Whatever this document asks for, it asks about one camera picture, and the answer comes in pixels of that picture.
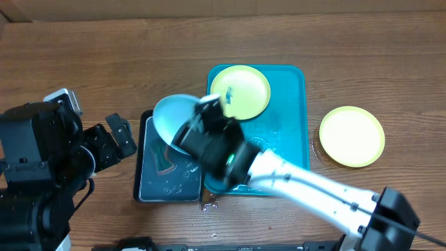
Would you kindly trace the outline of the light blue plate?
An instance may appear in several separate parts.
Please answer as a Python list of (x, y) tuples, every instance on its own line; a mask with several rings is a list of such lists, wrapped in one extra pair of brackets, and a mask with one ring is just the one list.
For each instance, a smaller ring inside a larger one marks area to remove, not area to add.
[(196, 96), (174, 94), (167, 96), (153, 110), (153, 125), (161, 139), (179, 153), (188, 155), (174, 145), (173, 140), (181, 126), (194, 116), (194, 106), (199, 102)]

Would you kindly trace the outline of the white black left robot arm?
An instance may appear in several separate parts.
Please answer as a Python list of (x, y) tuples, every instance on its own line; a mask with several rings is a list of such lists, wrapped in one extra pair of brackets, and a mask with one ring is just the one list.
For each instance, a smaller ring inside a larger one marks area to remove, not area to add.
[(69, 221), (81, 190), (95, 189), (92, 175), (137, 151), (129, 123), (118, 114), (84, 129), (62, 102), (35, 102), (1, 115), (2, 250), (67, 250)]

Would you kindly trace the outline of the orange green scrub sponge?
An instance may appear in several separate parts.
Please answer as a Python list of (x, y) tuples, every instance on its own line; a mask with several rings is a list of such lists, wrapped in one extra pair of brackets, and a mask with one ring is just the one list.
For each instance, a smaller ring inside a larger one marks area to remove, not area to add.
[(169, 158), (169, 146), (161, 139), (154, 140), (149, 146), (156, 173), (158, 176), (165, 175), (175, 170), (176, 165)]

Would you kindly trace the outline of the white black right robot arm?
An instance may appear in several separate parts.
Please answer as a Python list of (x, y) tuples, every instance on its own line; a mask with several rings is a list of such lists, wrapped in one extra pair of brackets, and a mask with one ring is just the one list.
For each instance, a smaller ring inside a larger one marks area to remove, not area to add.
[(404, 196), (354, 188), (297, 167), (248, 142), (235, 121), (210, 131), (199, 119), (184, 123), (172, 141), (226, 187), (244, 183), (285, 197), (333, 224), (344, 236), (337, 250), (409, 250), (420, 221)]

